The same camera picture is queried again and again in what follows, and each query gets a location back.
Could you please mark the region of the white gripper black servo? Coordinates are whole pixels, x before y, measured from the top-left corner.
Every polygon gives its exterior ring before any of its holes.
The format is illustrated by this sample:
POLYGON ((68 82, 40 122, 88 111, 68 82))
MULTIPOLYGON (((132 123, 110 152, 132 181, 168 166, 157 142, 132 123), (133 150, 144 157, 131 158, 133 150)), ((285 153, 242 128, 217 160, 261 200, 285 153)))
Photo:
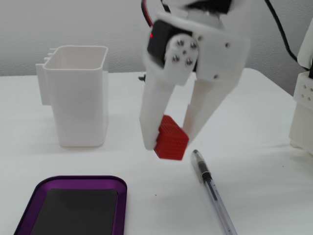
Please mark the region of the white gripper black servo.
POLYGON ((227 31, 216 15, 157 14, 146 46, 146 80, 183 86, 196 73, 183 123, 190 142, 236 87, 249 48, 249 38, 227 31))

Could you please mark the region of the white moving gripper finger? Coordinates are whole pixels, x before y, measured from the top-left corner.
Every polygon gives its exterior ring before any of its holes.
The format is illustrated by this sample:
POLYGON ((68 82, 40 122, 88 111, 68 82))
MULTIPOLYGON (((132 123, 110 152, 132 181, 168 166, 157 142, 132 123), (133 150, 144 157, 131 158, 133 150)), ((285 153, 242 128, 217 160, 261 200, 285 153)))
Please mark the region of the white moving gripper finger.
POLYGON ((154 149, 159 126, 175 86, 184 86, 192 73, 198 48, 191 36, 174 36, 166 46, 165 64, 143 53, 146 78, 140 110, 140 126, 146 149, 154 149))

